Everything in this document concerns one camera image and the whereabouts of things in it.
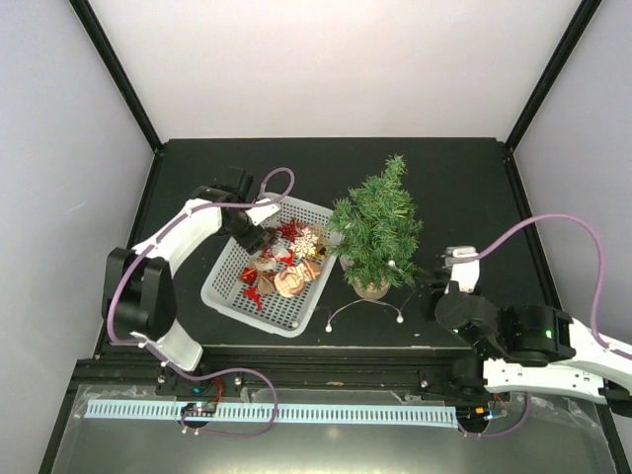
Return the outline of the white perforated plastic basket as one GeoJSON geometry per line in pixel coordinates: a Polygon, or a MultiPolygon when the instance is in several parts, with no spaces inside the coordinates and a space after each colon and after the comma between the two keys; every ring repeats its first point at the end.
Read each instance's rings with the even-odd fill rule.
{"type": "Polygon", "coordinates": [[[329,208],[295,197],[282,199],[279,206],[280,212],[263,222],[266,228],[277,232],[273,244],[251,256],[231,239],[202,285],[200,297],[206,306],[235,321],[269,334],[296,338],[305,331],[336,258],[328,252],[327,257],[322,260],[313,257],[297,259],[289,249],[291,243],[283,239],[277,231],[279,222],[295,217],[306,227],[311,228],[319,236],[319,243],[326,244],[329,249],[340,242],[341,236],[326,229],[333,213],[329,208]],[[274,286],[276,274],[302,261],[320,265],[320,277],[308,283],[297,296],[282,297],[274,286]],[[251,287],[239,279],[245,268],[254,268],[258,271],[258,279],[252,286],[262,295],[262,311],[258,311],[254,302],[243,294],[246,288],[251,287]]]}

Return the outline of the red star ornament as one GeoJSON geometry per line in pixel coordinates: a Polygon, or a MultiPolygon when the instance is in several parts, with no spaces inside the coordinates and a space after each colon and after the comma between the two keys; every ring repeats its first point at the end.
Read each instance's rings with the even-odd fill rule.
{"type": "Polygon", "coordinates": [[[298,221],[295,217],[290,218],[288,221],[281,220],[279,227],[276,229],[280,236],[293,243],[297,237],[302,234],[302,230],[306,227],[303,222],[298,221]]]}

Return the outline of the white snowflake ornament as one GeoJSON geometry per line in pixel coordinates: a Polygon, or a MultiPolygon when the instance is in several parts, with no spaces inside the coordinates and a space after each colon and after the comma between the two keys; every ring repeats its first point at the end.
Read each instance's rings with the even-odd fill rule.
{"type": "Polygon", "coordinates": [[[319,236],[309,227],[302,228],[289,249],[297,259],[312,258],[317,253],[319,236]]]}

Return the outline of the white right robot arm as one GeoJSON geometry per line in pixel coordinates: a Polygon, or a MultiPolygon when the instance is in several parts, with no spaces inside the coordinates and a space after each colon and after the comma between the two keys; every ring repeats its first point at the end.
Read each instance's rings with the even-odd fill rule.
{"type": "Polygon", "coordinates": [[[531,392],[564,395],[631,415],[631,349],[547,305],[497,306],[444,275],[426,288],[430,316],[470,350],[451,370],[451,391],[470,398],[531,392]]]}

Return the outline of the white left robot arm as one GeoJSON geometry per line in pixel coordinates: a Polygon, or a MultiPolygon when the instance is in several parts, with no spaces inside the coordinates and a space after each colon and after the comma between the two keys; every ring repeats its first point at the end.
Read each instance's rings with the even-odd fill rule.
{"type": "Polygon", "coordinates": [[[203,349],[178,321],[174,277],[209,237],[231,237],[252,255],[269,245],[263,222],[280,212],[277,198],[242,201],[239,191],[201,187],[159,231],[130,249],[115,248],[107,258],[103,314],[110,341],[139,346],[165,365],[178,368],[177,381],[191,394],[211,383],[203,349]]]}

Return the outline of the small green christmas tree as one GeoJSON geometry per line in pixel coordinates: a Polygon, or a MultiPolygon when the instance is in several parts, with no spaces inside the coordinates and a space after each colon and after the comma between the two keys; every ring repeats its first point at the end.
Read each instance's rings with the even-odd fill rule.
{"type": "Polygon", "coordinates": [[[404,187],[407,164],[389,156],[385,168],[334,202],[327,223],[341,236],[332,253],[346,264],[345,281],[365,299],[380,299],[389,289],[416,284],[422,271],[414,263],[423,221],[404,187]]]}

